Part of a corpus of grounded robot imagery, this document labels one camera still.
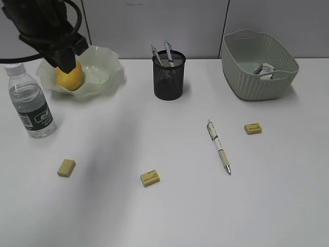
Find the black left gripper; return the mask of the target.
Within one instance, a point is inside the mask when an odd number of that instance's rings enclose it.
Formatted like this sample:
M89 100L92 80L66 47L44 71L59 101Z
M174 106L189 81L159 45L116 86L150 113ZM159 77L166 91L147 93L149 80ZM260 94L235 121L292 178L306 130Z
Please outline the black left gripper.
M2 12L19 32L19 39L33 47L54 68L69 74L76 68L75 55L88 49L77 25L68 21L67 8L73 1L1 1Z

